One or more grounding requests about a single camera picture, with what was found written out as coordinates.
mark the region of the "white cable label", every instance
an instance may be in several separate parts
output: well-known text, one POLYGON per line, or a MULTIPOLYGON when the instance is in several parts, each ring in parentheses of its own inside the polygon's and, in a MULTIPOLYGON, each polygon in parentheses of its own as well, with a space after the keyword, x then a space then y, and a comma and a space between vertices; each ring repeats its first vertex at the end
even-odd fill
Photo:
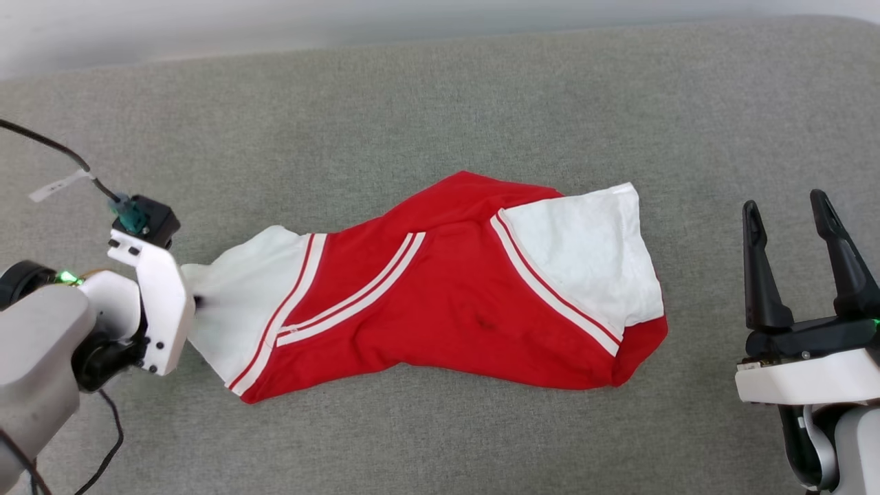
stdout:
POLYGON ((86 172, 85 170, 80 168, 79 170, 77 170, 73 174, 68 175, 67 177, 61 179, 60 181, 52 182, 51 184, 48 184, 46 186, 43 186, 43 187, 35 190, 33 193, 27 195, 27 197, 31 198, 31 201, 33 201, 34 203, 39 203, 40 201, 42 201, 42 200, 48 198, 49 196, 51 196, 52 194, 54 194, 56 191, 64 189, 64 188, 68 187, 70 184, 72 184, 80 179, 83 179, 83 178, 94 179, 95 176, 92 175, 91 172, 86 172))

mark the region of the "white background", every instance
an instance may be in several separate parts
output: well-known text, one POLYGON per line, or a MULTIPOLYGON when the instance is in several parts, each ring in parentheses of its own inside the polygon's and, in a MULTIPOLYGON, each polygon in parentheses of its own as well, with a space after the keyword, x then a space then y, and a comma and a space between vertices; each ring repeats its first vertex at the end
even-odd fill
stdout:
POLYGON ((96 65, 683 20, 880 0, 0 0, 0 78, 96 65))

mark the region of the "jersey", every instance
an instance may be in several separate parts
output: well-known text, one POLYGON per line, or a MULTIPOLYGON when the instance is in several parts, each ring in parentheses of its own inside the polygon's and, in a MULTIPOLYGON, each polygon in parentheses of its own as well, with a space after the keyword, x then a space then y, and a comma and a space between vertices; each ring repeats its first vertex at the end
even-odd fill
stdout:
POLYGON ((667 334, 632 184, 459 173, 337 233, 271 226, 210 265, 189 340, 246 403, 398 363, 619 386, 667 334))

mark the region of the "green led light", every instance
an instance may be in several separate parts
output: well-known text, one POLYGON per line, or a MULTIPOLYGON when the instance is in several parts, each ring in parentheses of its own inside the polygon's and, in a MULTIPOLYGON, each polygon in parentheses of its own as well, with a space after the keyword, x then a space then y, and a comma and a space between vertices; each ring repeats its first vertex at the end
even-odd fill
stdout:
POLYGON ((58 282, 63 282, 65 284, 80 285, 83 283, 82 279, 80 279, 76 275, 70 273, 69 271, 63 271, 63 272, 59 273, 56 280, 58 280, 58 282))

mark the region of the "cable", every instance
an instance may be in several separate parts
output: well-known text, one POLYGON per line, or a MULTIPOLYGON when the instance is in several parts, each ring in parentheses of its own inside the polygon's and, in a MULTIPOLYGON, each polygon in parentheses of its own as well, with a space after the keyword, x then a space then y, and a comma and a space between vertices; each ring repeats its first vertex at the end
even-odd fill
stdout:
MULTIPOLYGON (((28 137, 28 138, 36 141, 37 143, 46 145, 49 148, 52 148, 53 150, 60 151, 61 153, 64 153, 65 155, 67 155, 68 158, 77 162, 77 165, 79 165, 79 167, 82 168, 84 171, 86 171, 86 172, 92 171, 92 168, 89 166, 89 164, 85 163, 85 160, 83 159, 83 157, 77 155, 73 150, 71 150, 70 148, 68 148, 67 146, 65 146, 63 144, 57 143, 57 142, 49 139, 48 137, 45 137, 41 134, 37 134, 36 132, 33 132, 30 129, 26 129, 16 123, 9 122, 4 119, 0 119, 0 128, 10 130, 12 132, 15 132, 16 134, 20 134, 21 136, 28 137)), ((95 187, 98 188, 99 191, 104 193, 104 195, 109 197, 114 203, 120 202, 120 198, 117 195, 115 195, 113 193, 113 191, 106 188, 106 186, 104 184, 102 184, 101 181, 99 181, 97 177, 92 178, 92 184, 94 184, 95 187)))
POLYGON ((9 448, 12 455, 18 459, 18 462, 27 470, 27 472, 31 475, 31 487, 32 490, 35 490, 35 486, 39 486, 40 490, 43 491, 43 495, 52 495, 52 491, 46 486, 46 482, 43 480, 43 477, 40 476, 40 472, 37 471, 37 466, 31 462, 30 459, 27 458, 25 452, 21 450, 17 443, 3 430, 0 430, 0 440, 3 441, 4 444, 9 448))
POLYGON ((125 440, 125 434, 122 431, 122 422, 119 420, 119 410, 116 409, 116 404, 114 404, 113 400, 110 399, 110 396, 106 394, 103 388, 99 390, 98 393, 107 402, 107 405, 110 406, 110 410, 113 411, 113 420, 116 422, 116 431, 119 436, 116 438, 116 445, 114 445, 113 448, 110 449, 110 452, 104 457, 104 461, 101 462, 101 465, 98 467, 98 470, 95 471, 95 474, 93 474, 92 477, 89 478, 89 481, 85 482, 85 484, 80 487, 74 495, 83 495, 83 493, 86 493, 86 491, 98 481, 98 478, 104 474, 104 469, 107 469, 107 466, 110 465, 110 461, 113 460, 113 456, 116 455, 116 452, 119 451, 119 447, 122 447, 122 442, 125 440))

